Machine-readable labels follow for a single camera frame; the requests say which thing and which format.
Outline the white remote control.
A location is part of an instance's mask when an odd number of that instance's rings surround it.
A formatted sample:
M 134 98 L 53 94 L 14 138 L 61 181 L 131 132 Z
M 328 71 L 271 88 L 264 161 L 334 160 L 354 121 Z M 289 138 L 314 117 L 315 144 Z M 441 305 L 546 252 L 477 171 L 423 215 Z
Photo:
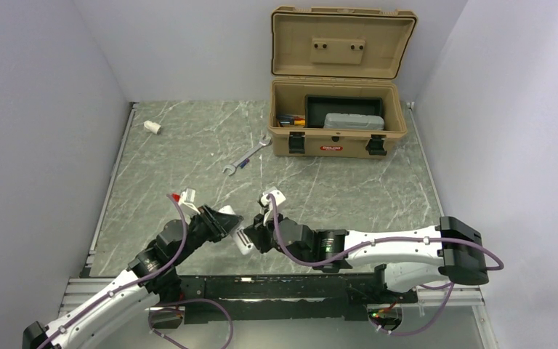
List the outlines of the white remote control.
M 235 212 L 230 205 L 223 206 L 219 210 L 219 212 L 224 213 L 224 214 L 235 215 Z M 239 225 L 236 228 L 234 228 L 230 232 L 229 235 L 233 239 L 233 241 L 234 241 L 235 245 L 237 246 L 239 252 L 242 255 L 248 255 L 253 251 L 254 244 L 251 241 L 251 239 L 245 234 L 244 229 L 245 229 L 245 226 L 243 225 L 243 223 L 239 223 Z

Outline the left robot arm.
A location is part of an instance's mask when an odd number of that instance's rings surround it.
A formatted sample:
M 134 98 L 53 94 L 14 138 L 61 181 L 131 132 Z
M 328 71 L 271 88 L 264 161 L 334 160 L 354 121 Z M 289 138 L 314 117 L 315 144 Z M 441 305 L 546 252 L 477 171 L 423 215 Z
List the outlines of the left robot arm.
M 29 325 L 22 347 L 90 348 L 145 308 L 178 308 L 199 301 L 203 287 L 183 281 L 177 266 L 207 241 L 228 237 L 242 222 L 230 206 L 216 211 L 206 205 L 189 222 L 167 222 L 126 269 L 82 305 L 48 324 Z

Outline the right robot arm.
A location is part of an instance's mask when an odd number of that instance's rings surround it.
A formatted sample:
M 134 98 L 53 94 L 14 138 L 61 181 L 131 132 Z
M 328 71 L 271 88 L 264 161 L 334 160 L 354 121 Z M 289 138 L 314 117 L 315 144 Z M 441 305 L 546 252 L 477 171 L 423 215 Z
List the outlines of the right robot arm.
M 283 216 L 266 222 L 259 214 L 243 234 L 261 253 L 274 249 L 298 265 L 323 273 L 363 265 L 381 267 L 382 275 L 371 282 L 372 294 L 381 302 L 436 281 L 467 286 L 489 282 L 491 269 L 480 232 L 451 216 L 417 230 L 373 233 L 313 230 Z

